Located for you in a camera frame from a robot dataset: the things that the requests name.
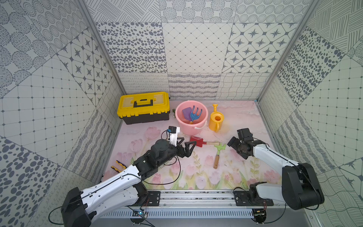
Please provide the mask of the yellow watering can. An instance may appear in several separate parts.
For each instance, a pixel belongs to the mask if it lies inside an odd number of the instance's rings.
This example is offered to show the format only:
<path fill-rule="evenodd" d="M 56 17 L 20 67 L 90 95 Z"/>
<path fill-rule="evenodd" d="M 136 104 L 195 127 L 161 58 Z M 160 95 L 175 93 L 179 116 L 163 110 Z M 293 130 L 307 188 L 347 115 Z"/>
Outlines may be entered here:
<path fill-rule="evenodd" d="M 223 121 L 224 115 L 217 110 L 218 104 L 213 104 L 213 112 L 210 115 L 209 129 L 214 132 L 219 132 Z"/>

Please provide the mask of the purple shovel pink handle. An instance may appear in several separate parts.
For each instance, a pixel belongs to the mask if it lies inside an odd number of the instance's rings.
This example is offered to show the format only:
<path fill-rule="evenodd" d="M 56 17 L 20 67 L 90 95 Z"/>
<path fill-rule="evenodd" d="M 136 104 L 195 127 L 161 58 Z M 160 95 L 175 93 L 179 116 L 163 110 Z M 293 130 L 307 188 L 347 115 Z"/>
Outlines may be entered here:
<path fill-rule="evenodd" d="M 188 122 L 190 122 L 192 119 L 191 119 L 191 112 L 192 112 L 192 108 L 191 107 L 188 107 L 188 108 L 185 108 L 182 110 L 182 115 L 184 117 L 184 119 Z"/>

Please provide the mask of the red shovel wooden handle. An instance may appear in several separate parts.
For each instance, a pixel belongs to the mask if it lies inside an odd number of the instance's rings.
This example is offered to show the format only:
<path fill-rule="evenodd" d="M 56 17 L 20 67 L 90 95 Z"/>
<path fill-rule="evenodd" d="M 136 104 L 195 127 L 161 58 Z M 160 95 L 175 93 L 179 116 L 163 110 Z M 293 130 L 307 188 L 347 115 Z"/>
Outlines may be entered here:
<path fill-rule="evenodd" d="M 198 147 L 203 147 L 203 145 L 220 145 L 220 142 L 217 141 L 204 141 L 203 138 L 191 136 L 190 141 L 195 141 Z"/>

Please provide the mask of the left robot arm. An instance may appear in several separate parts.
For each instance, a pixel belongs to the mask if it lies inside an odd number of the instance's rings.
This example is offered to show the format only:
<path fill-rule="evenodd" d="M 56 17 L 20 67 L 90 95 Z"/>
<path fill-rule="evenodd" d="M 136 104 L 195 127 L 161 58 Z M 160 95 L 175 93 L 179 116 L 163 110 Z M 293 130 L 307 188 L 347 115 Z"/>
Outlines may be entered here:
<path fill-rule="evenodd" d="M 90 188 L 71 189 L 60 209 L 66 227 L 89 227 L 95 220 L 120 207 L 141 206 L 147 200 L 145 180 L 173 158 L 190 157 L 195 141 L 176 145 L 159 139 L 150 150 L 121 173 Z"/>

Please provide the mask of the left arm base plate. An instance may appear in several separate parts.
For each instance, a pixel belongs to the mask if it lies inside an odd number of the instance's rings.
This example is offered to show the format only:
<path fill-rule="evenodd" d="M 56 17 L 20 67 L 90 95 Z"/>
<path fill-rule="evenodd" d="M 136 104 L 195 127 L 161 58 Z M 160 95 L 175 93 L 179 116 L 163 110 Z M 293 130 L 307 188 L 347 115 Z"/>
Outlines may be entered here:
<path fill-rule="evenodd" d="M 161 191 L 148 191 L 142 206 L 144 207 L 158 207 L 160 204 Z"/>

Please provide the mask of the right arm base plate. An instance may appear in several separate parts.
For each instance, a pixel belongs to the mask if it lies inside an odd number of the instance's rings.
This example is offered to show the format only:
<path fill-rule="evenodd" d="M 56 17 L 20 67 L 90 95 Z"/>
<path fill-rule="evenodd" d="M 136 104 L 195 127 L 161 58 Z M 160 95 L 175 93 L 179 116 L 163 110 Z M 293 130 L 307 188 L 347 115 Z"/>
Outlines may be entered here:
<path fill-rule="evenodd" d="M 274 206 L 274 202 L 270 199 L 249 199 L 248 193 L 245 191 L 234 191 L 233 195 L 236 206 Z"/>

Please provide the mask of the blue rake yellow handle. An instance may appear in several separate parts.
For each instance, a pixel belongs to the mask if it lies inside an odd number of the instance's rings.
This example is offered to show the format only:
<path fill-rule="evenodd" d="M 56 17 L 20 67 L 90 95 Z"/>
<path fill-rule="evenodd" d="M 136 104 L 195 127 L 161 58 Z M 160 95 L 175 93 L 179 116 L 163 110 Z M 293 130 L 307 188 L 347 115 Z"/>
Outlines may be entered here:
<path fill-rule="evenodd" d="M 198 120 L 203 112 L 203 109 L 200 109 L 197 108 L 196 110 L 195 109 L 195 106 L 193 106 L 193 109 L 192 109 L 192 112 L 191 112 L 191 121 L 190 121 L 190 124 L 193 124 L 196 120 Z"/>

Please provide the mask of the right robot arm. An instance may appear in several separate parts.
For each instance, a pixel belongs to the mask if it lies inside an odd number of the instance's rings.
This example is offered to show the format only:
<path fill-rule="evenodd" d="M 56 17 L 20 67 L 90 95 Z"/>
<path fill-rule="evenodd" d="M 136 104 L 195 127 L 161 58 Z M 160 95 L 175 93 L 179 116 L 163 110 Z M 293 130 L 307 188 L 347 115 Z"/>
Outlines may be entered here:
<path fill-rule="evenodd" d="M 237 131 L 228 146 L 242 158 L 255 157 L 268 164 L 281 177 L 281 185 L 257 182 L 249 186 L 247 198 L 253 205 L 268 201 L 284 202 L 293 210 L 311 209 L 325 202 L 314 168 L 308 163 L 291 160 L 253 137 L 248 128 Z"/>

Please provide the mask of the pink plastic bucket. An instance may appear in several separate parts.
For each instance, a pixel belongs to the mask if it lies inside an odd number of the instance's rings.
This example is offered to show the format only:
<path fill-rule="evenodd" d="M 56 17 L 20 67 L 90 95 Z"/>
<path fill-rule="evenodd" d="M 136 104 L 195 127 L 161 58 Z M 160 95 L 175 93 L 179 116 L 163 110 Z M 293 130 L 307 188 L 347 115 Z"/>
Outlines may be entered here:
<path fill-rule="evenodd" d="M 194 119 L 192 121 L 188 121 L 183 114 L 183 110 L 187 108 L 191 108 L 192 112 L 198 119 Z M 181 102 L 176 110 L 175 117 L 179 123 L 180 131 L 189 136 L 194 136 L 202 132 L 202 130 L 206 129 L 208 124 L 209 112 L 207 107 L 199 101 L 188 100 Z"/>

